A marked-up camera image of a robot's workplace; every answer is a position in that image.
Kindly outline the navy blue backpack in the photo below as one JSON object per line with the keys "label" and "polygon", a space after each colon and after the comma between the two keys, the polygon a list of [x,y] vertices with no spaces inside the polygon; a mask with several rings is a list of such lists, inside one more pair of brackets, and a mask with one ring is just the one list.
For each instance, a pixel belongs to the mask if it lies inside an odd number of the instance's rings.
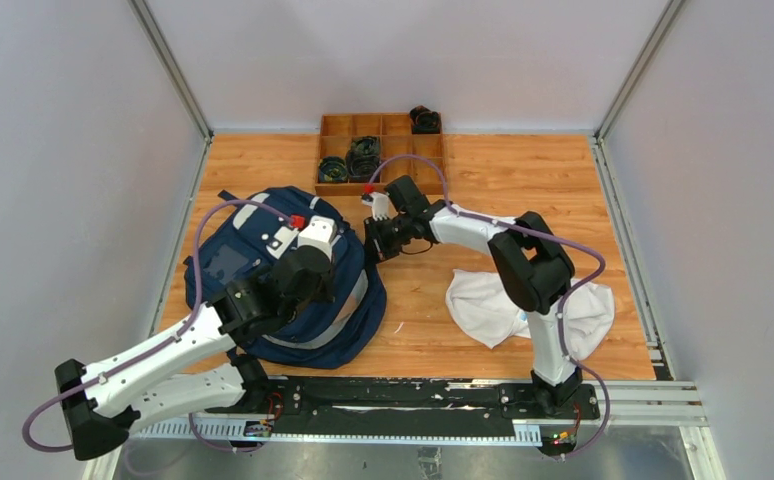
{"label": "navy blue backpack", "polygon": [[238,348],[274,363],[339,368],[374,337],[386,309],[351,225],[293,186],[251,195],[184,263],[187,305],[202,300],[232,324]]}

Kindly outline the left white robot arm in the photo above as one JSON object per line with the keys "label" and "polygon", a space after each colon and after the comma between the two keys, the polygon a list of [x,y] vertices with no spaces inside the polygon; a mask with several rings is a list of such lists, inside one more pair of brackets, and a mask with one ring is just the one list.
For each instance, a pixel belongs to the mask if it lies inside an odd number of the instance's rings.
{"label": "left white robot arm", "polygon": [[313,301],[331,300],[332,256],[327,244],[296,247],[273,265],[231,280],[195,317],[109,360],[59,364],[54,374],[74,457],[102,456],[141,428],[190,410],[236,404],[246,413],[261,411],[269,386],[234,366],[178,373],[282,329]]}

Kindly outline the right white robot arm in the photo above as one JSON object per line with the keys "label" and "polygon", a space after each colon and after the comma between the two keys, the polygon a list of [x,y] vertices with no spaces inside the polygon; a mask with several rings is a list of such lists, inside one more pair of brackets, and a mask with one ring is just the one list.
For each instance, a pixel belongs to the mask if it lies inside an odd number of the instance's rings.
{"label": "right white robot arm", "polygon": [[413,239],[452,244],[489,255],[507,297],[526,312],[534,349],[531,388],[534,404],[559,417],[574,403],[582,384],[564,338],[562,300],[571,288],[574,266],[536,213],[494,218],[421,197],[389,214],[390,199],[378,192],[361,197],[371,214],[364,221],[365,247],[375,262],[401,254]]}

